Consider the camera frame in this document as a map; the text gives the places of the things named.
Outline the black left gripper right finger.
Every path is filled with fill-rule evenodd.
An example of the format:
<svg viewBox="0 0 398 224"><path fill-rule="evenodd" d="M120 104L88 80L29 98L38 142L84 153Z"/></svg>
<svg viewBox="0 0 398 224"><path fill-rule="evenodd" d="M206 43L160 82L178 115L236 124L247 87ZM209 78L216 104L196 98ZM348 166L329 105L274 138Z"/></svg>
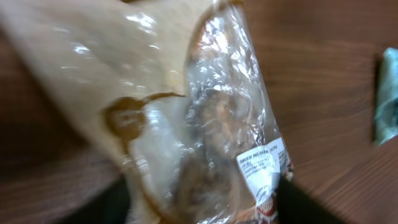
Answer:
<svg viewBox="0 0 398 224"><path fill-rule="evenodd" d="M284 177L280 178L276 193L280 224L345 224Z"/></svg>

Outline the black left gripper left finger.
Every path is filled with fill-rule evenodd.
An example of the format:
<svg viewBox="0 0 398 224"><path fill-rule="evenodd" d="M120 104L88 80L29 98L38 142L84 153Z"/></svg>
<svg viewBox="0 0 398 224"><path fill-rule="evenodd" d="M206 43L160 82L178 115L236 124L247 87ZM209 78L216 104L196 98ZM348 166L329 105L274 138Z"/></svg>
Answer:
<svg viewBox="0 0 398 224"><path fill-rule="evenodd" d="M131 199L124 177L58 224L125 224Z"/></svg>

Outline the teal tissue packet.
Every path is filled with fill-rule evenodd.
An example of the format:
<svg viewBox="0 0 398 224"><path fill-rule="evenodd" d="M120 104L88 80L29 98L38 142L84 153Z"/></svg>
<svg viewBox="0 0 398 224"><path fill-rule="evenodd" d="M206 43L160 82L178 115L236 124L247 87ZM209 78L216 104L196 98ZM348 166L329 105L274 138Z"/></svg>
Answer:
<svg viewBox="0 0 398 224"><path fill-rule="evenodd" d="M397 49L389 47L382 56L374 115L375 142L379 146L397 136Z"/></svg>

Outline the white snack wrapper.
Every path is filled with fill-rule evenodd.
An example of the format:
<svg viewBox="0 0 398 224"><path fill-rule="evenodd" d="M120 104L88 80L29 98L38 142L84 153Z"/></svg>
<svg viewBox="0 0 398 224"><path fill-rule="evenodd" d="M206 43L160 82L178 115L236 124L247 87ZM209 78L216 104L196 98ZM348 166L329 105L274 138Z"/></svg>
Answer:
<svg viewBox="0 0 398 224"><path fill-rule="evenodd" d="M241 1L2 1L1 25L139 223L279 221L292 163Z"/></svg>

